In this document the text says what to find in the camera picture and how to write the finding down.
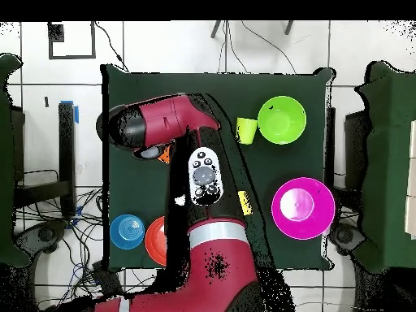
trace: table leg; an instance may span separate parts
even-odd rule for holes
[[[218,27],[219,27],[220,24],[221,24],[221,20],[216,20],[215,21],[215,25],[214,25],[214,28],[212,29],[212,33],[211,33],[211,38],[214,38],[215,37],[215,35],[216,35],[217,31],[218,31]]]
[[[290,30],[292,28],[293,20],[289,20],[288,26],[286,27],[286,30],[284,31],[285,35],[288,35],[290,33]]]

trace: white stripe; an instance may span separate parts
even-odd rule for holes
[[[130,312],[130,301],[129,299],[120,298],[119,312]]]
[[[216,239],[238,239],[245,241],[247,244],[247,236],[245,235],[245,228],[230,221],[220,221],[216,223],[206,223],[194,228],[189,233],[190,248],[205,243],[206,241],[213,241]]]

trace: pink bowl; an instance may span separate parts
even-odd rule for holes
[[[320,236],[335,216],[335,201],[318,180],[300,177],[283,184],[273,197],[271,215],[286,236],[307,240]]]

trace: red plate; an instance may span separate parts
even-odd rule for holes
[[[165,217],[152,222],[146,232],[145,247],[149,256],[161,266],[166,266]]]

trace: yellow block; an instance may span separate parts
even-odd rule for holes
[[[251,206],[249,194],[245,191],[238,192],[240,198],[241,208],[243,209],[244,215],[251,215],[253,213],[253,207]]]

